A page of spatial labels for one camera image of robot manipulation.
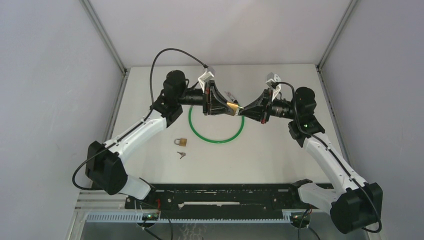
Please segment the brass padlock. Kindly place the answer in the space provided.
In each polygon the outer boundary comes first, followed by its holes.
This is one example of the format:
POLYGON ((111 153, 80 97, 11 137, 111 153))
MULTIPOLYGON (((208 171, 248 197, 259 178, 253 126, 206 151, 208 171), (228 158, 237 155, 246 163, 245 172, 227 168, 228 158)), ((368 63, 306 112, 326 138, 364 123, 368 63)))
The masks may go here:
POLYGON ((244 107, 234 102, 228 101, 226 105, 228 107, 228 111, 226 114, 230 116, 239 116, 240 111, 244 109, 244 107))
POLYGON ((174 144, 180 147, 186 147, 188 140, 186 138, 177 138, 174 140, 174 144))

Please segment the green cable lock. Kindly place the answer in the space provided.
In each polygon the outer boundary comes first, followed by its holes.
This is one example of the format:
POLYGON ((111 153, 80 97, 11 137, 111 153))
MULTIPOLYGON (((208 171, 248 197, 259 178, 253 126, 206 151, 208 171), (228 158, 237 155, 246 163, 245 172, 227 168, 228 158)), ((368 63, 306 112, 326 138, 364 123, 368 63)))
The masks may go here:
POLYGON ((189 110, 188 110, 188 124, 190 126, 190 129, 192 130, 192 132, 201 140, 208 142, 208 143, 212 143, 212 144, 225 144, 225 143, 229 143, 233 140, 235 140, 243 131, 244 126, 245 126, 245 117, 242 116, 241 117, 241 123, 240 123, 240 127, 238 129, 238 131, 236 132, 235 135, 233 135, 230 138, 227 139, 220 139, 220 140, 214 140, 214 139, 209 139, 203 135, 201 135, 194 127, 193 125, 193 121, 192 121, 192 111, 193 111, 193 104, 190 106, 189 110))

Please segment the small silver key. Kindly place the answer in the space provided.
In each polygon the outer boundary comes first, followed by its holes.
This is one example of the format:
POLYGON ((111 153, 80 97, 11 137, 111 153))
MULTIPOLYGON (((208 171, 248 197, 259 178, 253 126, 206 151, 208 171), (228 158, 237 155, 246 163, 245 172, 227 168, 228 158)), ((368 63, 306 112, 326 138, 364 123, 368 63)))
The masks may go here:
POLYGON ((185 157, 187 154, 185 152, 177 152, 180 155, 180 159, 182 159, 183 157, 185 157))

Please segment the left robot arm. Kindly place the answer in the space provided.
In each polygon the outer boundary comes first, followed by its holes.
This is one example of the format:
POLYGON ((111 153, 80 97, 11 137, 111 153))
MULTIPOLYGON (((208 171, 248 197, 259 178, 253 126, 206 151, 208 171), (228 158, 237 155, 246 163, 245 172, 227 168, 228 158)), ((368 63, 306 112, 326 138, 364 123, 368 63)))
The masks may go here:
POLYGON ((147 116, 116 137, 89 145, 85 175, 109 195, 132 196, 143 208, 153 207, 157 196, 150 191, 151 186, 141 178, 127 174, 124 164, 152 136, 172 125, 182 114, 184 105, 202 106, 205 115, 234 116, 238 104, 227 101, 219 93, 213 77, 213 72, 206 69, 198 78, 200 88, 189 88, 182 71, 170 71, 147 116))

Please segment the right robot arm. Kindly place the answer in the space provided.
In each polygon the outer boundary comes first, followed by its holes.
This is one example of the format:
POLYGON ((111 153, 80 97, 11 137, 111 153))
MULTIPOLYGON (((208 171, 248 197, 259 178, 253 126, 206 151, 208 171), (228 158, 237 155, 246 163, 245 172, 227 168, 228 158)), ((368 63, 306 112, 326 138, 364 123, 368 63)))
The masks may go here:
POLYGON ((324 189, 309 179, 293 184, 289 203, 295 208, 310 204, 327 213, 335 227, 343 234, 357 229, 372 232, 367 227, 378 224, 375 233, 382 229, 381 212, 383 190, 368 183, 339 154, 326 135, 324 127, 315 117, 315 92, 308 87, 292 90, 292 99, 272 99, 272 88, 265 89, 254 102, 243 107, 239 114, 262 124, 270 117, 289 119, 288 129, 297 141, 317 162, 329 179, 333 189, 324 189))

